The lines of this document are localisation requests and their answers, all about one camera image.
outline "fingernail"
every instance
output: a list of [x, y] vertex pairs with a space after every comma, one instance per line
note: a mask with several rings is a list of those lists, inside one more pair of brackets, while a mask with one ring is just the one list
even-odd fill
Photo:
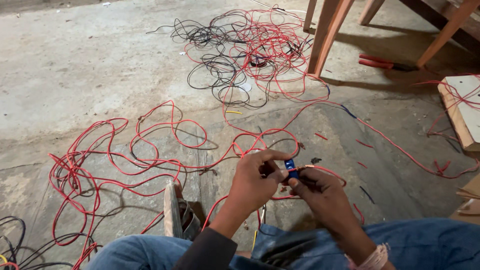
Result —
[[295, 178], [290, 178], [290, 179], [288, 180], [288, 184], [289, 184], [291, 187], [296, 187], [296, 186], [299, 184], [299, 182], [298, 182], [298, 180], [295, 179]]
[[282, 173], [283, 177], [287, 177], [288, 176], [288, 170], [280, 170], [280, 172]]

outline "blue jeans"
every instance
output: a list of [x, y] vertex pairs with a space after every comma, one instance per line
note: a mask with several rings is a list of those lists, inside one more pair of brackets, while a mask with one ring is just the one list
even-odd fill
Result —
[[[388, 243], [397, 269], [480, 269], [480, 226], [449, 219], [385, 222], [364, 227], [376, 243]], [[130, 235], [94, 256], [88, 270], [171, 269], [191, 242], [178, 238]], [[235, 255], [233, 270], [347, 269], [347, 259], [325, 229], [285, 232], [262, 224], [252, 258]]]

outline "red-handled pliers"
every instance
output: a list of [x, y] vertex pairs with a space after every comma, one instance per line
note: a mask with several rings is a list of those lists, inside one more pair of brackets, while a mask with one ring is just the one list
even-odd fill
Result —
[[370, 67], [378, 67], [378, 68], [383, 68], [383, 69], [394, 69], [394, 70], [400, 70], [400, 71], [414, 71], [418, 70], [416, 66], [410, 66], [410, 65], [405, 65], [405, 64], [400, 64], [400, 63], [394, 63], [392, 61], [380, 58], [380, 57], [375, 57], [375, 56], [370, 56], [361, 53], [359, 55], [360, 59], [359, 64], [370, 66]]

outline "black sleeve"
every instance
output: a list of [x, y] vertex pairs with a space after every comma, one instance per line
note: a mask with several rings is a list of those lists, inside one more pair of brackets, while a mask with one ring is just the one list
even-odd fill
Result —
[[237, 243], [207, 227], [180, 257], [173, 270], [225, 270], [236, 250]]

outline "wooden table leg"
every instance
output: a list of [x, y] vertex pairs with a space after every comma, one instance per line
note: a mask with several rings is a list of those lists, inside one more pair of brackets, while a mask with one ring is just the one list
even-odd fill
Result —
[[368, 0], [365, 8], [361, 12], [359, 24], [367, 25], [373, 19], [377, 11], [382, 6], [385, 0]]
[[328, 53], [330, 52], [330, 48], [332, 47], [333, 41], [335, 40], [335, 36], [337, 35], [340, 27], [342, 26], [345, 17], [347, 16], [350, 7], [352, 6], [354, 0], [341, 0], [338, 4], [337, 9], [335, 10], [335, 14], [333, 19], [328, 26], [326, 37], [324, 38], [324, 42], [321, 46], [320, 55], [317, 60], [317, 65], [315, 67], [315, 77], [320, 77], [322, 73], [322, 69], [324, 68], [325, 61], [327, 59]]
[[452, 15], [447, 25], [440, 31], [437, 38], [430, 44], [428, 49], [417, 61], [418, 67], [423, 67], [440, 48], [455, 34], [460, 26], [470, 17], [472, 12], [480, 5], [480, 0], [463, 0], [457, 11]]
[[318, 57], [328, 32], [328, 26], [332, 22], [332, 19], [335, 14], [335, 10], [339, 6], [339, 3], [340, 3], [340, 0], [324, 0], [322, 12], [320, 13], [320, 18], [318, 19], [318, 25], [315, 30], [315, 36], [313, 37], [312, 52], [310, 54], [310, 60], [308, 61], [307, 73], [309, 74], [315, 73], [315, 67], [317, 66]]
[[303, 22], [303, 31], [310, 33], [310, 25], [312, 24], [313, 12], [315, 11], [315, 5], [317, 0], [310, 0], [308, 2], [307, 15], [305, 15], [305, 21]]

